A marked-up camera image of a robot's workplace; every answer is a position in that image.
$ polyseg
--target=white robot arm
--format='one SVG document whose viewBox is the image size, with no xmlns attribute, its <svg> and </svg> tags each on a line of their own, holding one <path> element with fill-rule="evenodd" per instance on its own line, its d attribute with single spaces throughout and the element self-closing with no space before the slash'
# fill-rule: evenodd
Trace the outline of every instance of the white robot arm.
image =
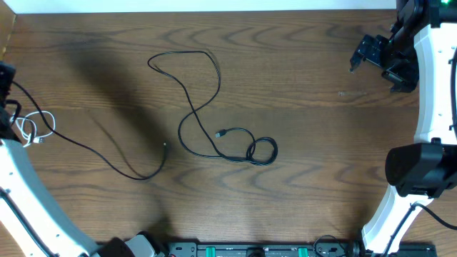
<svg viewBox="0 0 457 257">
<path fill-rule="evenodd" d="M 455 85 L 450 79 L 456 72 L 457 24 L 453 22 L 457 22 L 457 8 L 437 0 L 398 2 L 393 36 L 385 39 L 366 35 L 351 59 L 351 71 L 362 61 L 370 61 L 384 70 L 385 79 L 394 82 L 391 90 L 400 92 L 414 90 L 420 77 L 415 144 L 389 152 L 386 195 L 362 229 L 363 250 L 351 256 L 397 252 L 402 236 L 420 211 L 412 206 L 426 206 L 457 184 L 457 106 Z M 168 251 L 146 233 L 127 242 L 115 238 L 98 246 L 68 219 L 39 180 L 11 130 L 4 107 L 13 76 L 14 69 L 0 62 L 0 220 L 24 254 L 168 256 Z M 305 256 L 307 250 L 295 254 Z"/>
<path fill-rule="evenodd" d="M 457 145 L 453 113 L 457 106 L 452 97 L 456 96 L 452 81 L 455 83 L 457 24 L 431 17 L 433 8 L 439 13 L 440 6 L 446 11 L 452 8 L 447 4 L 433 6 L 433 1 L 421 4 L 405 1 L 397 6 L 398 21 L 392 27 L 393 36 L 387 40 L 367 35 L 351 59 L 351 71 L 361 58 L 383 68 L 383 77 L 394 82 L 392 91 L 410 92 L 415 89 L 417 79 L 420 85 L 415 144 L 389 152 L 386 175 L 390 185 L 374 217 L 361 232 L 363 246 L 369 253 L 397 252 L 401 238 L 421 210 L 411 206 L 414 203 L 427 206 L 457 182 L 453 175 L 456 166 L 452 162 L 457 157 L 452 153 Z M 455 22 L 455 17 L 446 18 Z"/>
</svg>

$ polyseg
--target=wooden table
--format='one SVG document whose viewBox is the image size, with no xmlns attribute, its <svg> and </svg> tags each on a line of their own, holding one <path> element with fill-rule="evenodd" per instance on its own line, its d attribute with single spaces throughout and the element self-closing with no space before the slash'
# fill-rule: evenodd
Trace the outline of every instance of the wooden table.
<svg viewBox="0 0 457 257">
<path fill-rule="evenodd" d="M 57 130 L 102 152 L 129 172 L 152 172 L 169 145 L 163 171 L 148 182 L 118 175 L 89 151 L 57 136 L 27 148 L 36 172 L 71 220 L 97 241 L 148 230 L 160 239 L 304 242 L 323 234 L 355 238 L 386 191 L 389 149 L 410 144 L 418 91 L 390 94 L 381 70 L 349 59 L 364 34 L 389 35 L 394 11 L 281 11 L 167 14 L 20 15 L 5 60 L 16 80 L 57 120 Z M 241 126 L 271 136 L 271 166 L 192 156 L 178 142 L 189 112 L 182 88 L 152 71 L 163 51 L 210 51 L 222 73 L 221 93 L 201 111 L 209 133 Z M 179 77 L 196 106 L 216 90 L 204 56 L 156 60 Z M 33 111 L 14 89 L 12 99 Z M 213 153 L 195 118 L 184 141 Z M 216 140 L 244 155 L 249 138 Z M 271 147 L 258 146 L 257 157 Z M 457 191 L 431 204 L 457 223 Z M 454 256 L 455 236 L 421 213 L 404 237 L 433 242 Z M 4 228 L 0 256 L 21 256 Z"/>
</svg>

